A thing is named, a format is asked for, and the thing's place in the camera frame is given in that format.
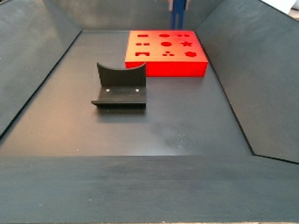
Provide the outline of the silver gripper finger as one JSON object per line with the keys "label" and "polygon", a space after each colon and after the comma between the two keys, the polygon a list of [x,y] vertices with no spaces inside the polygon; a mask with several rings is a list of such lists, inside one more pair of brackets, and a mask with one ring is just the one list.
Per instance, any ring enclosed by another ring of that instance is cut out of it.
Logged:
{"label": "silver gripper finger", "polygon": [[173,0],[168,0],[168,10],[173,10]]}
{"label": "silver gripper finger", "polygon": [[184,10],[188,10],[189,0],[184,0]]}

